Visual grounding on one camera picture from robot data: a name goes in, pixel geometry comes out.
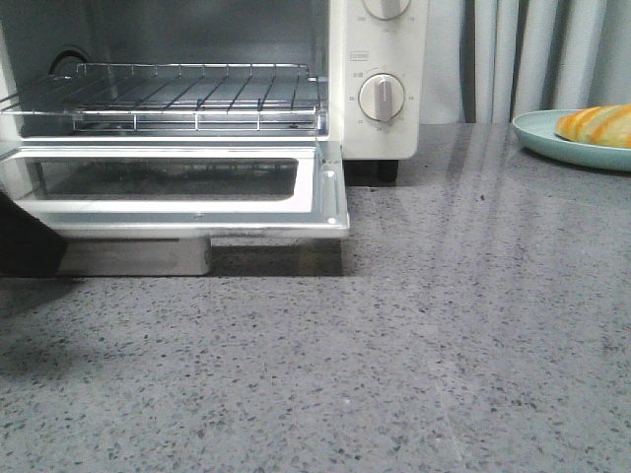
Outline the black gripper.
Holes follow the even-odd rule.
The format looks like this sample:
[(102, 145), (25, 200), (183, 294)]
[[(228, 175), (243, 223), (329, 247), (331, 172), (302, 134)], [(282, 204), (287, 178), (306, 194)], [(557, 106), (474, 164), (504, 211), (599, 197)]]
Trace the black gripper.
[(59, 269), (67, 241), (1, 193), (1, 273), (51, 277)]

